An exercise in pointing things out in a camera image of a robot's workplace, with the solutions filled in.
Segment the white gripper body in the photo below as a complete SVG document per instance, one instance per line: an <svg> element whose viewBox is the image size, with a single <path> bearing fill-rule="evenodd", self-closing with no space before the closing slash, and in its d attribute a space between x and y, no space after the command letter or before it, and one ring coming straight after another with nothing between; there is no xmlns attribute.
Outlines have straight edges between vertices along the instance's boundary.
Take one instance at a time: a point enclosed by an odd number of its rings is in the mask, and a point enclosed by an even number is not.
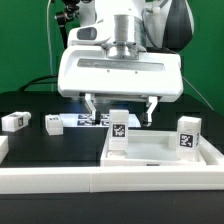
<svg viewBox="0 0 224 224"><path fill-rule="evenodd" d="M174 102L183 92L180 67L178 54L140 52L133 60L110 59L101 46L70 46L61 58L58 91L64 97L89 93Z"/></svg>

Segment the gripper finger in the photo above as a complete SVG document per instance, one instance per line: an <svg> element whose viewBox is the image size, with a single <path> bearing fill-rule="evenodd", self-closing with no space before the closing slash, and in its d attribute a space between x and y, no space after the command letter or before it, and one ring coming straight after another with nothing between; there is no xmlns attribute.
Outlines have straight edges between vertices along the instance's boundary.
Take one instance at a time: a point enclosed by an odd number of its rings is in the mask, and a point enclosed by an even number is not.
<svg viewBox="0 0 224 224"><path fill-rule="evenodd" d="M149 96L146 100L146 111L141 114L140 121L145 127L149 127L152 124L152 114L158 104L158 98L156 96Z"/></svg>
<svg viewBox="0 0 224 224"><path fill-rule="evenodd" d="M92 95L89 93L85 94L85 106L91 114L91 119L93 124L99 124L101 113L95 108L92 102Z"/></svg>

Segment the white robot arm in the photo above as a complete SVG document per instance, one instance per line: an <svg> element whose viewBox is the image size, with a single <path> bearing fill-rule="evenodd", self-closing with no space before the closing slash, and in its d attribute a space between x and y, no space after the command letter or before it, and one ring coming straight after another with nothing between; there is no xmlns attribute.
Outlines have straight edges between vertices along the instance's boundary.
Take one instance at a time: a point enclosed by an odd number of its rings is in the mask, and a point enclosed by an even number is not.
<svg viewBox="0 0 224 224"><path fill-rule="evenodd" d="M59 67L58 91L82 95L94 123L96 98L141 101L143 123L159 102L183 92L178 52L192 39L187 0L89 0L81 2L80 26L69 32Z"/></svg>

